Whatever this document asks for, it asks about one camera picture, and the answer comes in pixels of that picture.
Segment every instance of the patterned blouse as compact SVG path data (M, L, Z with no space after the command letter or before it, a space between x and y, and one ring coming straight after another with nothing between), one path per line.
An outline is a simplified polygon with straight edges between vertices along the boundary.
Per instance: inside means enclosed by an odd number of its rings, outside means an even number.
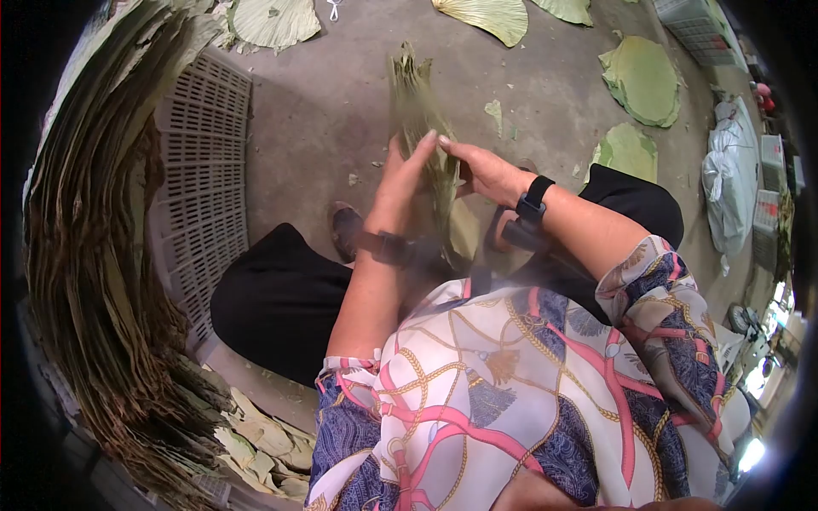
M438 287L371 360L326 358L306 509L488 509L522 468L581 506L729 494L749 409L678 254L642 240L596 289Z

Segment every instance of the person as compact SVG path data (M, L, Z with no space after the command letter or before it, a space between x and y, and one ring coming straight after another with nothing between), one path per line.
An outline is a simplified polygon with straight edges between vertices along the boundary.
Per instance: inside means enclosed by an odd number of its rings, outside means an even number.
M536 173L433 130L406 161L391 141L366 219L344 204L330 210L353 268L282 224L213 294L225 343L315 381L305 508L720 502L748 440L748 406L718 371L707 304L676 253L684 228L675 200L600 166L579 196L551 184L540 228L585 275L560 275L561 263L538 253L479 293L471 278L449 280L400 317L411 282L358 247L355 233L405 232L438 148L461 160L464 191L500 205L502 232L514 216L502 209L532 192Z

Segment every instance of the forearm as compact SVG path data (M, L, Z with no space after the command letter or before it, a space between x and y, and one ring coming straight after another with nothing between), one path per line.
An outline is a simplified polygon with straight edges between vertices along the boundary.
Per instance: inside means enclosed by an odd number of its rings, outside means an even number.
M530 173L521 174L525 175L519 177L516 185L518 197L528 190L535 177ZM630 218L581 199L557 185L549 186L542 202L546 205L543 229L559 240L597 280L650 235Z
M401 232L400 222L381 211L377 205L373 208L364 230L376 234ZM353 276L326 348L327 356L368 359L372 358L373 350L384 347L397 328L398 277L396 267L375 261L367 251L358 251Z

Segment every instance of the wristband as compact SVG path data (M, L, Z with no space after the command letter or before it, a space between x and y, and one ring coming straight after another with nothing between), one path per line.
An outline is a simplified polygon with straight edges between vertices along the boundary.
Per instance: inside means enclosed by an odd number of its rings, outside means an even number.
M517 201L515 212L520 219L527 224L535 224L539 227L542 222L542 215L546 212L546 205L542 203L542 196L546 194L548 187L554 181L545 176L537 176L528 187L528 191L522 194Z

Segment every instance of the white string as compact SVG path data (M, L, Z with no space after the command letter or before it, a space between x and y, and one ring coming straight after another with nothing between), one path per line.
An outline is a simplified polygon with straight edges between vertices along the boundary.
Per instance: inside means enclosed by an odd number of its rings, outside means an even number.
M344 0L326 0L327 3L332 4L332 12L330 13L330 21L338 21L338 4Z

